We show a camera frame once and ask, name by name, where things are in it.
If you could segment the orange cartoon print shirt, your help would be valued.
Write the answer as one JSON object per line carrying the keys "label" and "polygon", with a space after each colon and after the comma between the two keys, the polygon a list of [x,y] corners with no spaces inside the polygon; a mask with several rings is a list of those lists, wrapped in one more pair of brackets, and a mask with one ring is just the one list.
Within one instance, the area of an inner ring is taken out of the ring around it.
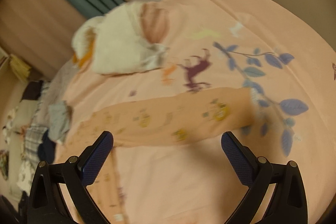
{"label": "orange cartoon print shirt", "polygon": [[218,88],[126,102],[81,122],[64,155],[79,154],[105,130],[114,137],[89,192],[112,223],[222,223],[243,187],[220,138],[254,120],[255,92]]}

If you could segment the grey folded clothes pile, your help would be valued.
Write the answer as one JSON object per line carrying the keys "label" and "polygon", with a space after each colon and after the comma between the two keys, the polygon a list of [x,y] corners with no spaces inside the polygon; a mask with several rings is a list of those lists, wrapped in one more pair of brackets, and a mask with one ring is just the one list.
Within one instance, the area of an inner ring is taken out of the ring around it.
{"label": "grey folded clothes pile", "polygon": [[60,101],[49,106],[49,139],[63,144],[70,130],[72,109],[66,101]]}

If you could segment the white patterned garment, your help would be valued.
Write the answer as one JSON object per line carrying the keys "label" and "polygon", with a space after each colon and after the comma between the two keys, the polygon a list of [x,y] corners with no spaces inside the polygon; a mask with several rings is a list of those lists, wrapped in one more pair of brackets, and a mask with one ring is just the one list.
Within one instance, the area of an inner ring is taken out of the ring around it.
{"label": "white patterned garment", "polygon": [[35,169],[28,160],[24,160],[19,168],[17,186],[22,192],[30,195],[31,186],[33,183]]}

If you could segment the dark navy garment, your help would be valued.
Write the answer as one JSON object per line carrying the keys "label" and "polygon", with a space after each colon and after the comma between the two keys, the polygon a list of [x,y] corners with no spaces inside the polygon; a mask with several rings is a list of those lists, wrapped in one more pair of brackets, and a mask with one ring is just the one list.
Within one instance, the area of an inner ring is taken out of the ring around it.
{"label": "dark navy garment", "polygon": [[40,161],[46,161],[52,164],[55,160],[56,143],[49,138],[49,131],[47,130],[42,137],[42,142],[38,146],[38,158]]}

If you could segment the grey plaid pillow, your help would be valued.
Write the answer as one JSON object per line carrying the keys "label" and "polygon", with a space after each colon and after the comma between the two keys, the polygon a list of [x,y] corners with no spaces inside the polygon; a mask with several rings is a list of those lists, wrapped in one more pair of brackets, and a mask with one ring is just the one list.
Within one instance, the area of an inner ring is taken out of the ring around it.
{"label": "grey plaid pillow", "polygon": [[38,147],[40,144],[42,144],[43,135],[48,129],[46,126],[38,122],[38,114],[42,109],[42,103],[45,100],[45,95],[46,92],[49,90],[49,87],[50,82],[44,81],[41,88],[41,96],[38,99],[37,107],[34,111],[33,118],[24,137],[24,159],[29,161],[32,164],[33,168],[36,168],[38,163],[40,162],[38,157]]}

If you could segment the grey quilt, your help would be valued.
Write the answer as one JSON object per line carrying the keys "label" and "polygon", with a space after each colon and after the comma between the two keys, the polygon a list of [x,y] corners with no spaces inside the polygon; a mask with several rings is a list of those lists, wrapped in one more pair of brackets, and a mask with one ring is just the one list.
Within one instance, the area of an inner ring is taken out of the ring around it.
{"label": "grey quilt", "polygon": [[69,60],[60,68],[51,82],[45,82],[36,115],[38,124],[48,126],[50,119],[49,106],[62,101],[69,83],[78,70],[72,60]]}

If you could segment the beige pillow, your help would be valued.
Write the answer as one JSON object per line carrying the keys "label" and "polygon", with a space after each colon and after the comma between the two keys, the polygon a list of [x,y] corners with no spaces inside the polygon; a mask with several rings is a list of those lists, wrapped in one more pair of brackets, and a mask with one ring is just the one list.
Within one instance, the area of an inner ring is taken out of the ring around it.
{"label": "beige pillow", "polygon": [[20,132],[23,126],[31,123],[38,101],[35,100],[22,100],[18,104],[18,110],[13,120],[12,130]]}

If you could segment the straw tassel hanging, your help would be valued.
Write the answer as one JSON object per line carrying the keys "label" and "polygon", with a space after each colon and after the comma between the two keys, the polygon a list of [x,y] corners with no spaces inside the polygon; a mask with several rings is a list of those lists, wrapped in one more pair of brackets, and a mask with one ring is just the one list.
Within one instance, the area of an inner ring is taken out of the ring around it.
{"label": "straw tassel hanging", "polygon": [[27,83],[31,72],[31,67],[20,57],[11,54],[9,56],[9,64],[12,72],[22,82]]}

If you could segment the white goose plush toy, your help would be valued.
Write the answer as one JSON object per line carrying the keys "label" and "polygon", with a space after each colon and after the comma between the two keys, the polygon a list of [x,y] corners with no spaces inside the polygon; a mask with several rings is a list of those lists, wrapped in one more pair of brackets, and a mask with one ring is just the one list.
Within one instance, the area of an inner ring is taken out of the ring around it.
{"label": "white goose plush toy", "polygon": [[72,64],[81,68],[93,55],[95,39],[78,40],[75,43]]}

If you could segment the pink printed bed sheet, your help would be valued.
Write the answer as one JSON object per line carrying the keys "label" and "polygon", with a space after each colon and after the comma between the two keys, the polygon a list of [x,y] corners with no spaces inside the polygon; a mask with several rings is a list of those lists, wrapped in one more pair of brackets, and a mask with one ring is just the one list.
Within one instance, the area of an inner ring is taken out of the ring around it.
{"label": "pink printed bed sheet", "polygon": [[221,149],[232,131],[255,155],[295,161],[316,223],[335,195],[335,51],[271,0],[163,0],[145,32],[161,69],[68,87],[73,126],[56,161],[105,130],[114,149],[88,190],[111,223],[224,223],[247,188]]}

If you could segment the folded white fleece garment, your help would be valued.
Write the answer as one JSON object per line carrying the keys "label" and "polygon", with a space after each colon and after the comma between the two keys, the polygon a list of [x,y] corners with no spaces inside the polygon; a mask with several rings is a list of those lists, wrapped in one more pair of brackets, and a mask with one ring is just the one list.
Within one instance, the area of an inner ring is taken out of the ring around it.
{"label": "folded white fleece garment", "polygon": [[71,45],[74,51],[78,40],[95,39],[93,55],[87,61],[94,73],[133,74],[162,66],[168,30],[166,10],[156,2],[135,1],[88,19],[74,33]]}

